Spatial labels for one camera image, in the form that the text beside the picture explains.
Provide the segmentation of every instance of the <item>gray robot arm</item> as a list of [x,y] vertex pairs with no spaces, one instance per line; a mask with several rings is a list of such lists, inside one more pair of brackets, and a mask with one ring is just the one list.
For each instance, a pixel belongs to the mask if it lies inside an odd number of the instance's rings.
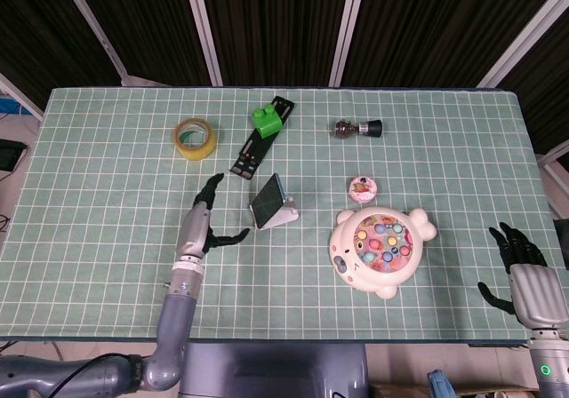
[[496,298],[486,284],[478,288],[489,305],[517,317],[532,331],[528,341],[533,370],[544,398],[569,398],[569,341],[559,331],[569,322],[565,296],[554,269],[547,266],[540,250],[517,229],[500,223],[494,228],[512,300]]
[[91,362],[0,357],[0,398],[23,398],[30,389],[44,398],[113,398],[139,389],[164,391],[176,385],[204,278],[201,262],[211,248],[240,243],[249,232],[244,229],[236,236],[213,235],[211,209],[222,179],[220,173],[207,181],[180,227],[178,261],[172,268],[158,321],[156,351],[150,357],[108,354]]

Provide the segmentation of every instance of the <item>yellow tape roll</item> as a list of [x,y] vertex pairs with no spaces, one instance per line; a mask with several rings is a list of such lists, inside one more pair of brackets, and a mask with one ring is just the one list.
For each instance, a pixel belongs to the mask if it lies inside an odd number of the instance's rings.
[[[186,138],[196,131],[200,131],[205,135],[204,143],[197,147],[189,147],[184,144],[183,142]],[[178,152],[190,161],[203,160],[213,152],[217,143],[212,126],[207,121],[198,118],[190,118],[178,124],[173,131],[172,138]]]

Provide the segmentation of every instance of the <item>cutting mat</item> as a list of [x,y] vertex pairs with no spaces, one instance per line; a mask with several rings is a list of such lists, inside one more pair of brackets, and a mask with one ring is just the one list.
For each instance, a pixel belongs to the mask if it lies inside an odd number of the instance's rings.
[[[250,226],[248,203],[273,172],[301,216],[208,254],[192,337],[525,338],[477,291],[481,280],[509,296],[486,233],[499,221],[528,231],[568,285],[511,93],[57,89],[0,258],[0,336],[153,338],[182,216],[211,175],[228,171],[249,115],[275,95],[296,108],[252,181],[220,183],[212,227]],[[202,162],[172,144],[191,116],[218,132]],[[331,137],[342,117],[380,118],[384,136]],[[422,207],[439,231],[387,301],[345,285],[327,254],[336,214],[358,207],[347,185],[364,174],[378,182],[375,204]]]

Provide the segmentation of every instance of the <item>smartphone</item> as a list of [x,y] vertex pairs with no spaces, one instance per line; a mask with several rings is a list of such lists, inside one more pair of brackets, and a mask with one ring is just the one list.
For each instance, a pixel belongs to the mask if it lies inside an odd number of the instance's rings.
[[279,211],[286,202],[286,195],[278,174],[273,174],[262,190],[255,196],[251,203],[252,215],[258,229],[264,227],[267,222]]

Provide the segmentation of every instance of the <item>cartoon seal face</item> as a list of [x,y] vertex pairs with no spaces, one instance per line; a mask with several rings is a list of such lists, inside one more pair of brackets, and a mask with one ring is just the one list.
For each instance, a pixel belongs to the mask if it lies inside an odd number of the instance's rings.
[[437,234],[427,213],[409,215],[384,207],[342,211],[330,239],[330,259],[343,281],[384,299],[415,272],[422,243]]

